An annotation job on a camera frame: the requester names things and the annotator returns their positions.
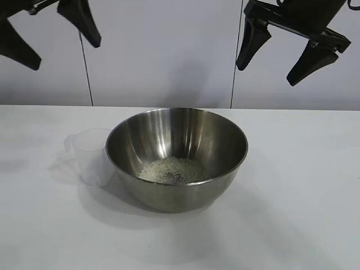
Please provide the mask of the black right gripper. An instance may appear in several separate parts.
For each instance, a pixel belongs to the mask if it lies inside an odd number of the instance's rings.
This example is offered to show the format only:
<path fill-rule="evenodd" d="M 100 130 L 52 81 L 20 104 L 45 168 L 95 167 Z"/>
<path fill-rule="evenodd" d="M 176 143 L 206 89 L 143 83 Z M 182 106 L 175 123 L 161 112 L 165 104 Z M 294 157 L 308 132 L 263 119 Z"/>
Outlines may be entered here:
<path fill-rule="evenodd" d="M 336 51 L 342 53 L 350 45 L 348 38 L 328 28 L 345 4 L 350 2 L 277 1 L 270 4 L 248 1 L 244 9 L 244 36 L 236 60 L 237 68 L 244 71 L 261 46 L 272 37 L 268 31 L 269 24 L 309 40 L 286 77 L 291 86 L 318 69 L 333 64 L 339 58 Z"/>

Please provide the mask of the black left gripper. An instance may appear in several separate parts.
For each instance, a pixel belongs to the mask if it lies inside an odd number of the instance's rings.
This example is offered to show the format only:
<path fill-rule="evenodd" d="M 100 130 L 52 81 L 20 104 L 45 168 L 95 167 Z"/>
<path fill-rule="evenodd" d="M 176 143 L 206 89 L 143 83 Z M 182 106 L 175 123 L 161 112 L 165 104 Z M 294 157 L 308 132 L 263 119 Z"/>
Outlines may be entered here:
<path fill-rule="evenodd" d="M 1 55 L 32 70 L 38 70 L 40 56 L 11 25 L 8 18 L 21 11 L 36 15 L 59 0 L 1 0 Z M 101 35 L 88 0 L 60 0 L 57 12 L 72 23 L 93 47 L 100 47 Z"/>

